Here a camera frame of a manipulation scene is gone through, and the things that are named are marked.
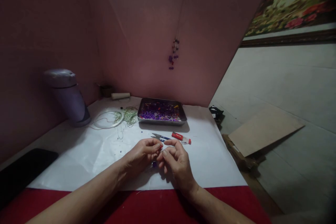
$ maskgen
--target red tablecloth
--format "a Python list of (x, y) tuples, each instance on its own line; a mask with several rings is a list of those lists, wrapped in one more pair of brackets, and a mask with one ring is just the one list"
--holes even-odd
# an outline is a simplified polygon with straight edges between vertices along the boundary
[[(248, 186), (207, 188), (255, 223), (271, 224)], [(25, 223), (69, 192), (26, 188), (0, 212), (0, 223)], [(200, 214), (177, 190), (122, 191), (92, 223), (197, 223)]]

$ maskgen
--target framed painting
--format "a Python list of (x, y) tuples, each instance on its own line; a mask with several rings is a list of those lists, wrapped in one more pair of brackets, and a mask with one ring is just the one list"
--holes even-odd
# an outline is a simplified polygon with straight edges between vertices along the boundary
[(333, 0), (264, 0), (240, 47), (336, 42)]

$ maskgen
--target blue scissors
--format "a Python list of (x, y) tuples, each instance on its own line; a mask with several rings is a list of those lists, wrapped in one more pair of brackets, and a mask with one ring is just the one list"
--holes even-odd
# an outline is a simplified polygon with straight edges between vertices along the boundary
[(152, 133), (154, 136), (152, 136), (152, 138), (155, 138), (155, 139), (157, 139), (157, 140), (159, 140), (159, 141), (161, 141), (161, 142), (164, 142), (164, 141), (166, 141), (166, 140), (169, 140), (169, 139), (171, 139), (171, 138), (167, 138), (167, 137), (165, 137), (165, 136), (161, 136), (161, 135), (159, 135), (159, 134), (155, 134), (155, 133)]

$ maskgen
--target purple thermos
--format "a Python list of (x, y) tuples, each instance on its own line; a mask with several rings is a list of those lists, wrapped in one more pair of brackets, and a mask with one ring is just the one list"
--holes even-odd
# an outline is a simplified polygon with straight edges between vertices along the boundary
[(44, 79), (73, 126), (82, 127), (91, 121), (73, 72), (67, 69), (50, 69), (44, 72)]

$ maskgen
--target finger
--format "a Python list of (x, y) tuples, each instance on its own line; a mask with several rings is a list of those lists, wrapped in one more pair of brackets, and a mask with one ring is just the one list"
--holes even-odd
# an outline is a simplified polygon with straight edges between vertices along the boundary
[[(177, 161), (177, 159), (179, 158), (179, 153), (177, 153), (177, 150), (174, 147), (167, 147), (165, 149), (166, 151), (169, 151), (169, 153), (175, 158), (175, 160)], [(157, 157), (158, 161), (164, 161), (162, 152), (158, 155)]]
[(179, 140), (176, 140), (176, 139), (169, 139), (169, 140), (166, 140), (165, 145), (172, 145), (172, 146), (175, 146), (175, 148), (178, 150), (178, 151), (181, 151), (181, 152), (185, 152), (185, 149), (183, 148), (182, 144), (180, 143)]
[(160, 154), (158, 155), (158, 157), (157, 157), (157, 159), (156, 159), (157, 161), (159, 161), (159, 162), (161, 162), (161, 161), (163, 161), (164, 159), (163, 159), (163, 155), (162, 155), (162, 152), (160, 152)]
[(175, 158), (170, 154), (169, 151), (166, 151), (166, 149), (164, 149), (162, 151), (162, 155), (163, 158), (165, 160), (165, 162), (172, 168), (174, 169), (177, 166), (177, 162), (175, 160)]
[(145, 146), (142, 148), (143, 153), (145, 154), (156, 154), (156, 152), (160, 149), (161, 145), (157, 143), (154, 146)]
[(146, 138), (142, 139), (141, 141), (144, 141), (146, 146), (153, 146), (155, 144), (160, 144), (160, 146), (163, 147), (163, 144), (156, 138)]
[(155, 153), (155, 154), (152, 154), (151, 155), (151, 157), (150, 157), (150, 159), (152, 160), (152, 161), (154, 161), (154, 160), (156, 160), (157, 159), (157, 154)]

